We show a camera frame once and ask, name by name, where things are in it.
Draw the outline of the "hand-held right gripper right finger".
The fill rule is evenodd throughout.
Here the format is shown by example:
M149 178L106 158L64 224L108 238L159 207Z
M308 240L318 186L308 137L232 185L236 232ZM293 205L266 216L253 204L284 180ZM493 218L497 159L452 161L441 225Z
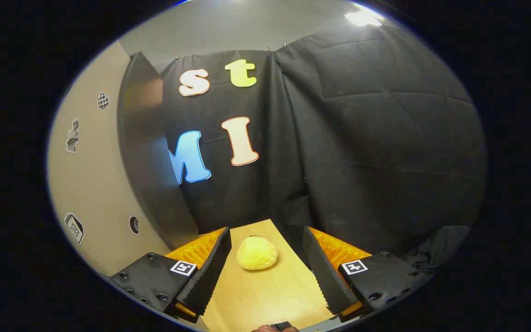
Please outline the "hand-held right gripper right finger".
M372 255L309 226L302 246L327 309L342 322L386 309L431 277L390 252Z

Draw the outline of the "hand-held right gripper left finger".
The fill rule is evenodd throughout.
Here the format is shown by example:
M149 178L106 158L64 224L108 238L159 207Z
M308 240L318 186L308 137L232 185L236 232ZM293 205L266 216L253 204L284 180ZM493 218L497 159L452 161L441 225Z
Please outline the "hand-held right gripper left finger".
M110 277L162 313L196 323L205 314L232 248L228 227L166 255L149 252Z

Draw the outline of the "dark grey cabinet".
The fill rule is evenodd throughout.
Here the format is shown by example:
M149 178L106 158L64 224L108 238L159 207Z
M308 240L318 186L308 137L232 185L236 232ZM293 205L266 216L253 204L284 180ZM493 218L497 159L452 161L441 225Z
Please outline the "dark grey cabinet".
M150 227L168 250L175 250L195 240L199 231L171 165L163 89L163 78L146 56L132 54L118 94L118 144Z

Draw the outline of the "yellow plush ball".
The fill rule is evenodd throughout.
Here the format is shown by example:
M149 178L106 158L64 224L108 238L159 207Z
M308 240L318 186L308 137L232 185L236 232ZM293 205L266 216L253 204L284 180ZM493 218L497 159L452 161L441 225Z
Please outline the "yellow plush ball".
M236 253L236 261L245 270L256 271L272 267L279 257L276 246L261 236L243 239Z

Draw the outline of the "black backdrop cloth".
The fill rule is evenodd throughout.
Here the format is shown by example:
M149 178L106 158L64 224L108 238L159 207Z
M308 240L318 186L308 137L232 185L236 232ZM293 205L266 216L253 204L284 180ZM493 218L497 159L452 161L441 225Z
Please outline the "black backdrop cloth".
M271 220L302 252L308 225L430 268L478 216L478 111L404 28L348 24L273 53L188 55L162 78L172 157L194 151L211 173L180 185L201 233Z

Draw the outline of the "ceiling light panel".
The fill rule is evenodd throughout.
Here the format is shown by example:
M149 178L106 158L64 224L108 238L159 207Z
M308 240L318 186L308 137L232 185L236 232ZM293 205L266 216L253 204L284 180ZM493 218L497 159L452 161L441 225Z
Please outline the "ceiling light panel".
M371 15L364 11L346 13L344 17L356 26L382 26L384 21L384 17Z

